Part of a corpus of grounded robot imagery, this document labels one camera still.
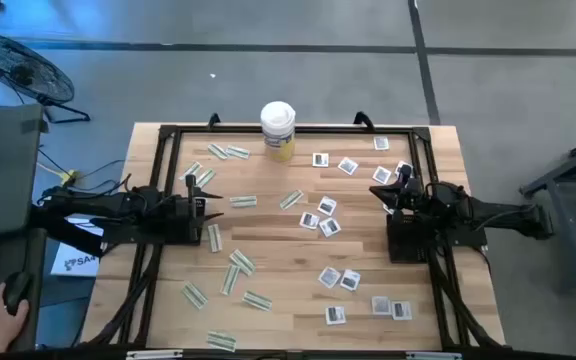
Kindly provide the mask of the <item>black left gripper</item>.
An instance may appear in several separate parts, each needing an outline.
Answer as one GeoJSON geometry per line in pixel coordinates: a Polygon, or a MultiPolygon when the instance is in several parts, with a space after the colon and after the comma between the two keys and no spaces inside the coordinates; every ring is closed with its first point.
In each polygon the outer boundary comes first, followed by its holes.
{"type": "Polygon", "coordinates": [[[204,192],[197,186],[195,175],[186,175],[187,197],[175,196],[171,200],[171,213],[167,220],[167,242],[200,242],[203,223],[224,215],[205,214],[206,199],[223,199],[220,195],[204,192]]]}

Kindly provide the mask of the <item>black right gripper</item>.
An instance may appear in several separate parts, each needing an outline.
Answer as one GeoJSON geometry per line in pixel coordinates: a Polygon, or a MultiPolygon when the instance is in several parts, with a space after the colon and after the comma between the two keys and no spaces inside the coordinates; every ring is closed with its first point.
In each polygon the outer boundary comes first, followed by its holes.
{"type": "Polygon", "coordinates": [[[395,205],[396,210],[421,211],[427,205],[427,199],[420,182],[412,173],[413,168],[403,164],[395,183],[370,186],[369,191],[384,205],[395,205]]]}

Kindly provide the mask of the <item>Lysol wipes canister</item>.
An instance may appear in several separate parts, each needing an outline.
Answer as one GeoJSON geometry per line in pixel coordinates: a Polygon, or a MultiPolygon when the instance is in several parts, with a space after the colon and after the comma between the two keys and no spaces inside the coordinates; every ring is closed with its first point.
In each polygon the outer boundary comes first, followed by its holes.
{"type": "Polygon", "coordinates": [[[289,160],[295,145],[296,112],[286,102],[267,103],[260,113],[266,153],[276,161],[289,160]]]}

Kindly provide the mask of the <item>black plastic mesh basket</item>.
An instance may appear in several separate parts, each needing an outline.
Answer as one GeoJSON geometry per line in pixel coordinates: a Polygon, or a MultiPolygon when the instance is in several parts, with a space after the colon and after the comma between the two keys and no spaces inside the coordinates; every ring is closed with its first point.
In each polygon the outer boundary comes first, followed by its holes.
{"type": "Polygon", "coordinates": [[[198,246],[204,223],[198,216],[205,214],[203,198],[170,197],[161,206],[164,215],[165,242],[167,244],[198,246]]]}
{"type": "Polygon", "coordinates": [[[387,216],[388,253],[391,263],[423,264],[427,262],[429,239],[426,224],[415,215],[395,210],[387,216]]]}

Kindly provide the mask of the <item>white printed paper sign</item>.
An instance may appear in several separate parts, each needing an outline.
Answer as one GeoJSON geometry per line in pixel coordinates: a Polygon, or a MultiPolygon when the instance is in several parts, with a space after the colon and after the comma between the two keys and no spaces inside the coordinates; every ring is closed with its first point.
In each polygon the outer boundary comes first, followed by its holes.
{"type": "Polygon", "coordinates": [[[51,275],[69,277],[97,276],[99,258],[60,243],[50,271],[51,275]]]}

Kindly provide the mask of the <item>white plate on beam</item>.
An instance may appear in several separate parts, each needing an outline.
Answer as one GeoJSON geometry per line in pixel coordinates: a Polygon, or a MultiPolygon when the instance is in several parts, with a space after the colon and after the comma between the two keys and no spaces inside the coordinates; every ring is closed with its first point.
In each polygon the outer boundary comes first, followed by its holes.
{"type": "Polygon", "coordinates": [[[127,352],[125,360],[173,360],[183,355],[182,349],[140,350],[127,352]]]}
{"type": "Polygon", "coordinates": [[[406,360],[463,360],[460,353],[426,351],[407,352],[405,358],[406,360]]]}

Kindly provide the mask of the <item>black overhead rig beam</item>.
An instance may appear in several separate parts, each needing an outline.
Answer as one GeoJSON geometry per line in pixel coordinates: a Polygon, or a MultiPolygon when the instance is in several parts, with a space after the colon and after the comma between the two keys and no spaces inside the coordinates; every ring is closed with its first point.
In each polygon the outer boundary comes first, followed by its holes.
{"type": "MultiPolygon", "coordinates": [[[[0,353],[0,360],[125,360],[129,351],[145,349],[127,345],[86,345],[75,348],[46,348],[0,353]]],[[[182,358],[173,360],[406,360],[407,352],[350,350],[237,350],[182,349],[182,358]]],[[[576,356],[517,351],[510,348],[457,348],[463,360],[576,360],[576,356]]]]}

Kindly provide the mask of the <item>dark grey computer monitor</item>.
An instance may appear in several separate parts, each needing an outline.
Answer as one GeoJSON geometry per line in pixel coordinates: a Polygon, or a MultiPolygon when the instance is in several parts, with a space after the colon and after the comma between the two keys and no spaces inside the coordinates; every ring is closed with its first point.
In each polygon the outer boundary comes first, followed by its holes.
{"type": "Polygon", "coordinates": [[[28,222],[39,140],[46,130],[40,105],[0,108],[0,235],[28,222]]]}

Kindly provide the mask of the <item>black computer mouse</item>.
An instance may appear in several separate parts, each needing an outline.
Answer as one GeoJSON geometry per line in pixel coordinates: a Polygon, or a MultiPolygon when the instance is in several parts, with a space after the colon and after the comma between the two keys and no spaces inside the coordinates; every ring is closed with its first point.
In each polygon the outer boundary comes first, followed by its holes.
{"type": "Polygon", "coordinates": [[[28,299],[32,275],[24,271],[14,272],[5,279],[4,284],[4,307],[9,315],[16,316],[21,301],[28,299]]]}

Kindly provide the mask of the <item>black floor fan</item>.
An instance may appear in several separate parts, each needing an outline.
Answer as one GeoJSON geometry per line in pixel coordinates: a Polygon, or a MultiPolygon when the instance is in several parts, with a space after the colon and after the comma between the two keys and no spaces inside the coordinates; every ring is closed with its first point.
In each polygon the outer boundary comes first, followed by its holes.
{"type": "Polygon", "coordinates": [[[91,121],[86,112],[66,106],[74,99],[75,89],[72,80],[61,69],[27,46],[1,35],[0,82],[41,104],[51,123],[91,121]],[[78,114],[78,117],[55,120],[47,107],[57,107],[78,114]]]}

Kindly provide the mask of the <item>black aluminium table frame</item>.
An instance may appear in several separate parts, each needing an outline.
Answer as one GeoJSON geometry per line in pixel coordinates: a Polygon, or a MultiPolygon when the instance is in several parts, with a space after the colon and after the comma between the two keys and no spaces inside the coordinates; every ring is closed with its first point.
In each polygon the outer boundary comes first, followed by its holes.
{"type": "Polygon", "coordinates": [[[387,253],[386,214],[370,191],[378,166],[391,168],[410,160],[406,130],[390,128],[390,147],[377,151],[373,137],[358,126],[326,125],[300,133],[293,157],[286,162],[270,159],[263,137],[221,124],[212,131],[185,129],[163,147],[176,155],[173,169],[181,174],[193,162],[216,174],[206,185],[210,214],[219,226],[223,249],[212,253],[207,244],[168,246],[163,250],[147,343],[151,347],[199,349],[209,331],[234,337],[237,348],[271,350],[437,350],[441,346],[430,273],[424,265],[391,263],[387,253]],[[246,149],[248,159],[221,160],[208,150],[217,144],[246,149]],[[313,153],[328,153],[329,166],[312,166],[313,153]],[[352,176],[338,168],[348,157],[358,163],[352,176]],[[280,201],[295,190],[304,195],[282,210],[280,201]],[[257,205],[232,208],[231,197],[257,197],[257,205]],[[317,210],[323,196],[337,202],[331,217],[317,210]],[[299,225],[304,212],[334,218],[341,231],[326,238],[319,228],[299,225]],[[255,265],[246,276],[240,271],[230,296],[220,293],[229,255],[239,249],[255,265]],[[361,275],[351,292],[339,283],[326,288],[318,281],[326,267],[341,277],[346,269],[361,275]],[[208,299],[195,308],[182,294],[193,283],[208,299]],[[251,291],[272,301],[267,312],[242,301],[251,291]],[[392,314],[372,313],[373,296],[411,303],[413,318],[394,320],[392,314]],[[341,306],[346,323],[327,325],[325,309],[341,306]]]}

